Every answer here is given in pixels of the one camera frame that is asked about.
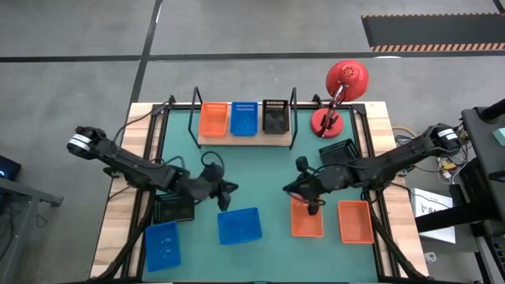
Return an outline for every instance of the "orange striped tape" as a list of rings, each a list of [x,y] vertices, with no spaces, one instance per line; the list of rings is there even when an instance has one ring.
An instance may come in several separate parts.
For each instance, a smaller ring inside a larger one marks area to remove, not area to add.
[[[362,15],[366,17],[438,17],[438,16],[476,16],[476,15],[500,15],[500,13],[432,13],[432,14],[388,14],[388,15]]]
[[[391,44],[370,47],[374,52],[505,50],[505,43]]]

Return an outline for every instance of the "lamp base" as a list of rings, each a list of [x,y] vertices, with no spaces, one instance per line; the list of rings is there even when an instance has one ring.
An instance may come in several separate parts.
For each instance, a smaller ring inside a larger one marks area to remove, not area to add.
[[[316,110],[312,117],[310,118],[310,128],[314,132],[314,134],[318,135],[320,131],[323,129],[323,126],[321,125],[324,116],[328,113],[327,108],[322,108],[319,110]],[[336,119],[335,123],[329,128],[324,130],[324,133],[322,138],[330,139],[330,138],[335,138],[337,137],[342,131],[344,130],[344,121],[342,119],[342,116],[338,112],[334,112],[332,117],[333,120]]]

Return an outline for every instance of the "wooden board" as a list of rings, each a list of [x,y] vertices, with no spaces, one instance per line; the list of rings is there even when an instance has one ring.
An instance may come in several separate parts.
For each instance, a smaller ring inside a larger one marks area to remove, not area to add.
[[[128,121],[139,118],[141,115],[146,114],[156,103],[134,103],[129,112]],[[391,123],[387,114],[385,102],[366,102],[368,125],[372,134],[372,143],[376,155],[380,155],[386,151],[395,148],[395,139],[391,129]],[[178,105],[190,105],[190,103],[178,103]],[[363,154],[368,155],[366,151],[365,135],[360,117],[358,119],[358,134],[361,142],[361,149]],[[125,136],[122,141],[122,147],[128,151],[142,156],[144,152],[144,145],[146,141],[147,131],[149,126],[149,117],[140,120],[137,123],[126,127]],[[151,156],[156,151],[156,143],[159,136],[159,124],[157,124],[155,131],[155,138],[153,139],[153,147],[151,149]],[[395,179],[396,183],[405,184],[402,178]],[[114,180],[110,189],[110,194],[117,192],[125,187],[124,180]],[[133,189],[117,195],[112,199],[106,207],[102,229],[99,235],[95,258],[92,263],[90,277],[100,275],[110,262],[116,257],[125,244],[128,236],[128,229],[130,219],[132,217],[133,201],[135,199],[135,191]],[[384,199],[386,201],[387,213],[390,221],[393,238],[407,259],[419,270],[420,273],[428,275],[428,268],[426,267],[424,254],[421,247],[421,241],[417,232],[416,223],[413,217],[412,207],[410,206],[409,194],[405,189],[396,186],[390,186],[384,191]],[[387,250],[382,240],[380,242],[381,256],[386,275],[391,275],[391,268],[387,256]],[[138,241],[133,251],[132,263],[130,265],[129,274],[134,275],[138,263],[140,242]]]
[[[262,130],[263,124],[263,104],[258,103],[258,133],[255,136],[234,136],[230,131],[231,121],[231,103],[228,103],[228,127],[226,135],[223,138],[198,136],[198,143],[201,145],[232,145],[232,146],[290,146],[293,140],[290,125],[290,130],[282,135],[265,134]]]

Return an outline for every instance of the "black floor mat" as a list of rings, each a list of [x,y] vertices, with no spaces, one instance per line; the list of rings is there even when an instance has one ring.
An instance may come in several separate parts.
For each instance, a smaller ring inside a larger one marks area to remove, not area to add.
[[[372,51],[505,50],[505,16],[498,13],[361,19]]]

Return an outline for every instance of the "wooden table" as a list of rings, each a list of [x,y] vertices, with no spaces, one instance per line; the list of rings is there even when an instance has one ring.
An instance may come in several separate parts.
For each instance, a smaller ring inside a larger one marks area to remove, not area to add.
[[[128,121],[132,121],[151,111],[155,103],[134,103],[128,115]],[[368,116],[368,125],[372,135],[373,148],[376,155],[395,148],[395,139],[391,129],[391,123],[387,114],[385,102],[365,102]],[[126,127],[125,135],[122,141],[122,147],[128,151],[142,156],[144,154],[144,145],[148,132],[149,118],[147,116],[136,123]],[[357,118],[357,128],[360,136],[361,150],[363,156],[367,156],[366,142],[361,124],[361,118]],[[151,147],[151,157],[154,157],[157,149],[157,141],[160,132],[161,119],[158,119],[155,127],[155,136]],[[396,178],[396,183],[405,184],[403,178]],[[126,187],[123,179],[115,179],[110,187],[110,195]],[[99,241],[96,247],[95,258],[92,264],[91,277],[100,275],[108,267],[110,262],[116,257],[121,247],[125,244],[128,236],[130,220],[132,217],[133,202],[135,199],[135,189],[128,189],[125,192],[115,196],[107,204],[104,212],[102,229],[100,230]],[[393,238],[399,248],[403,251],[407,259],[419,270],[420,273],[428,275],[424,254],[421,247],[421,241],[417,232],[416,223],[413,217],[412,207],[410,206],[409,194],[405,189],[396,186],[390,186],[384,191],[388,218],[391,226]],[[391,275],[389,258],[386,245],[381,239],[380,249],[383,259],[385,275]],[[140,239],[133,250],[133,258],[130,264],[129,273],[135,274],[140,251]]]

